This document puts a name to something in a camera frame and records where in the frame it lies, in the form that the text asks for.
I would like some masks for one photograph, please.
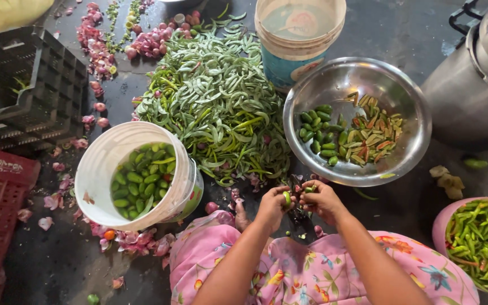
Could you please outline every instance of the pink floral dress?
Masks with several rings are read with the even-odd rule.
[[[190,304],[203,282],[240,236],[225,223],[225,211],[193,221],[170,255],[171,304]],[[440,253],[405,236],[370,234],[435,304],[479,304],[470,277]],[[286,237],[275,239],[262,254],[249,286],[247,304],[370,304],[355,264],[337,234],[309,246]]]

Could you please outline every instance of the bare foot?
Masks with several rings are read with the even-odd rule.
[[[241,202],[236,204],[235,211],[235,227],[240,233],[242,233],[252,223],[252,221],[246,216],[246,211],[244,210],[244,206]]]

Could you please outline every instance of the orange tomato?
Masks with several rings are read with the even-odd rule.
[[[106,240],[114,239],[115,235],[116,235],[116,232],[114,232],[114,230],[108,230],[105,232],[105,234],[103,234],[103,236],[105,237]]]

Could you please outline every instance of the dark floor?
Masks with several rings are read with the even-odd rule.
[[[74,13],[58,19],[48,17],[45,26],[51,32],[60,31],[60,41],[86,61],[76,42],[75,27],[85,14],[87,2],[76,4],[75,0],[64,1],[66,4],[58,9],[63,11],[67,6],[77,6]],[[227,1],[230,3],[228,14],[248,12],[244,23],[252,30],[254,0],[207,0],[198,9],[208,20],[223,11]],[[123,24],[123,16],[128,10],[126,2],[127,5],[121,5],[118,25]],[[99,4],[104,11],[108,1]],[[447,20],[462,4],[463,0],[348,0],[342,34],[329,49],[328,59],[366,56],[383,60],[401,68],[421,84],[458,42],[460,34],[449,27]],[[158,24],[162,19],[181,11],[173,9],[168,13],[163,4],[156,3],[147,12],[148,15],[141,18],[143,28],[147,23]],[[121,29],[117,31],[117,37],[122,33]],[[154,66],[154,62],[131,66],[121,54],[117,62],[118,76],[103,84],[106,91],[104,101],[112,125],[130,121],[133,111],[131,98],[145,91],[147,78],[143,73],[151,71]],[[91,94],[90,107],[93,102]],[[96,128],[90,141],[99,134],[100,130]],[[379,197],[377,201],[365,200],[349,187],[334,185],[334,189],[367,229],[397,232],[433,246],[433,220],[450,201],[430,178],[428,170],[431,167],[442,164],[454,175],[460,176],[466,185],[465,197],[488,196],[488,169],[473,171],[463,167],[460,162],[463,154],[432,141],[427,154],[410,173],[389,184],[365,190],[367,194]],[[481,156],[488,160],[488,152]],[[301,163],[293,161],[293,173],[309,174]],[[50,168],[46,168],[42,172],[44,184],[50,185],[47,183],[50,181],[50,171]],[[246,199],[247,212],[253,218],[261,194],[252,194],[247,183],[240,186]],[[223,207],[227,207],[227,201],[222,200],[223,195],[228,195],[228,192],[221,187],[207,187],[200,207],[186,219],[186,223],[182,227],[176,224],[162,225],[159,235],[179,232],[193,218],[206,215],[203,208],[208,201],[225,203]],[[101,253],[99,239],[91,236],[86,224],[73,224],[70,210],[50,211],[42,205],[42,197],[35,198],[32,208],[34,215],[27,224],[17,225],[5,261],[8,279],[1,304],[85,304],[86,296],[91,293],[98,294],[102,304],[169,304],[169,271],[161,270],[160,258],[133,258],[117,253],[116,247]],[[55,225],[44,232],[37,226],[37,220],[46,216],[52,216]],[[315,216],[305,227],[311,230],[315,224],[323,225],[328,233],[333,232]],[[292,231],[293,236],[304,232],[302,227],[295,229],[285,218],[275,236],[284,236],[287,230]],[[311,242],[314,234],[308,232],[308,238],[299,241]],[[125,289],[114,291],[110,288],[111,279],[118,276],[125,277]],[[480,293],[480,297],[482,304],[488,304],[488,295]]]

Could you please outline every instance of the pink bowl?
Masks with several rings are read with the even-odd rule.
[[[478,200],[478,199],[488,199],[488,197],[474,197],[474,198],[467,198],[456,201],[448,206],[446,206],[436,219],[434,219],[434,224],[432,225],[432,241],[434,241],[434,247],[436,251],[443,254],[445,257],[449,257],[447,255],[446,250],[446,229],[447,229],[447,222],[453,216],[453,213],[463,204],[467,204],[470,201]]]

